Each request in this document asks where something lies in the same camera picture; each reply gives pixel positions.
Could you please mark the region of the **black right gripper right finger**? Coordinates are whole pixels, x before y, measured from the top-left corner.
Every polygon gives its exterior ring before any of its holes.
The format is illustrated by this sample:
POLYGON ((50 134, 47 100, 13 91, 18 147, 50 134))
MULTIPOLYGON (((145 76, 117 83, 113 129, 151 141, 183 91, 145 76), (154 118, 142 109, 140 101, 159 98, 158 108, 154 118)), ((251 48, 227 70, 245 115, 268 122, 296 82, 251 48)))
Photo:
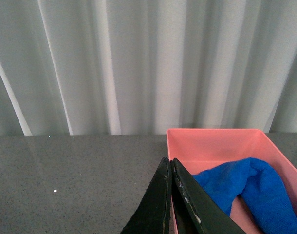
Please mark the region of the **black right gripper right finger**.
POLYGON ((172 204, 179 234, 243 234, 198 184, 183 164, 171 161, 172 204))

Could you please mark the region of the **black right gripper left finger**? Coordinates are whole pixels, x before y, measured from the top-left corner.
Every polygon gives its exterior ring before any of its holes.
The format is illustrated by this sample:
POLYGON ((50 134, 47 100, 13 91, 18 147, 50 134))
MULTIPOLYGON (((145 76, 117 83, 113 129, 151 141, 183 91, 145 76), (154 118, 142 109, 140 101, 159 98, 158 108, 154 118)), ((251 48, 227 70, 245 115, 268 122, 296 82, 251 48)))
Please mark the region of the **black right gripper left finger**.
POLYGON ((168 234, 172 193, 172 170, 162 158, 136 211, 122 234, 168 234))

